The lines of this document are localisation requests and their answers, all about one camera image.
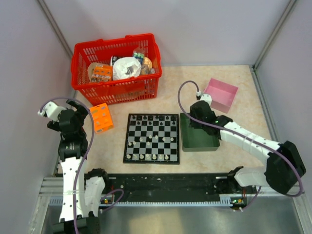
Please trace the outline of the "black and white chessboard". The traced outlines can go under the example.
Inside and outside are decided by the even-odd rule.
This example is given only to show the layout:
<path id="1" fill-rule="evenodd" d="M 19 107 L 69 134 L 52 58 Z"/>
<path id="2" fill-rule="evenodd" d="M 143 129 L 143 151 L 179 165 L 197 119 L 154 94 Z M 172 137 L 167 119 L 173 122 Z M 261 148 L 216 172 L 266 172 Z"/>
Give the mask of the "black and white chessboard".
<path id="1" fill-rule="evenodd" d="M 178 114 L 129 114 L 124 163 L 180 164 Z"/>

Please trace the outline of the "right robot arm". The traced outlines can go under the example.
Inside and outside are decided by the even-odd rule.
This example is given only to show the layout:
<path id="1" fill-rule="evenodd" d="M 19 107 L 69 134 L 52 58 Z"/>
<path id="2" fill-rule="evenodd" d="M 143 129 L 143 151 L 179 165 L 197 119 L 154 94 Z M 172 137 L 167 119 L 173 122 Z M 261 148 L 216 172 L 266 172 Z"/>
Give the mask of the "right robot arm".
<path id="1" fill-rule="evenodd" d="M 197 102 L 190 106 L 193 128 L 232 143 L 263 164 L 253 168 L 239 166 L 230 171 L 231 178 L 227 181 L 229 190 L 239 193 L 247 186 L 263 186 L 288 195 L 298 178 L 306 173 L 297 147 L 290 141 L 280 143 L 265 139 L 242 128 L 227 116 L 216 116 L 211 110 L 212 98 L 208 94 L 197 92 L 196 98 Z"/>

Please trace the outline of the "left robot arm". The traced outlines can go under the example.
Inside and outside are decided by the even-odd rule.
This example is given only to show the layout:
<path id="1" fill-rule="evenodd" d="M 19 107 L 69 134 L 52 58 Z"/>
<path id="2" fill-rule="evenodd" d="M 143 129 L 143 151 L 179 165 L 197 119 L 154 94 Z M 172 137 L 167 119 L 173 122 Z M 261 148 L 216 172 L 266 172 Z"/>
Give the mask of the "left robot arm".
<path id="1" fill-rule="evenodd" d="M 60 132 L 58 155 L 63 174 L 63 202 L 55 234 L 98 234 L 97 217 L 101 194 L 109 191 L 111 182 L 104 169 L 84 173 L 92 141 L 83 128 L 90 110 L 81 102 L 68 98 L 70 109 L 56 104 L 57 98 L 46 101 L 38 115 L 47 117 L 49 129 Z"/>

